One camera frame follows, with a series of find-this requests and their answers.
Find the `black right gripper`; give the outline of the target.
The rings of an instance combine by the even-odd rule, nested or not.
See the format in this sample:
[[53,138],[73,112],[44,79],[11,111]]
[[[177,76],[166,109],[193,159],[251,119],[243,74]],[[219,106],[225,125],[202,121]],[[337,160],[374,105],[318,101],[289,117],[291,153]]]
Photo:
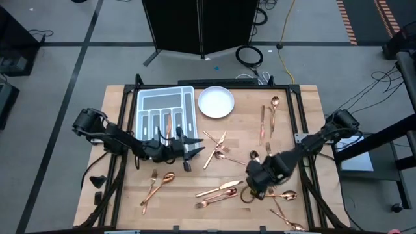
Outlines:
[[266,156],[263,163],[251,160],[246,167],[246,173],[246,182],[251,188],[250,194],[259,200],[264,199],[265,192],[256,192],[254,188],[264,189],[282,184],[286,180],[286,166],[280,155]]

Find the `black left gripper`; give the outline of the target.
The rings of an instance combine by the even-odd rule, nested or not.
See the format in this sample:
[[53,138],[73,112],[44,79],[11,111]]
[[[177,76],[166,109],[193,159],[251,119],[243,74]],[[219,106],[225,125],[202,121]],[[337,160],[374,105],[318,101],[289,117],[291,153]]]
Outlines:
[[191,172],[192,168],[190,165],[190,159],[198,155],[205,147],[190,150],[186,152],[185,145],[197,144],[202,142],[203,139],[188,138],[182,136],[179,139],[169,138],[167,139],[168,145],[159,143],[157,149],[151,155],[151,159],[155,163],[165,162],[167,164],[173,164],[177,158],[183,159],[183,168],[186,172]]

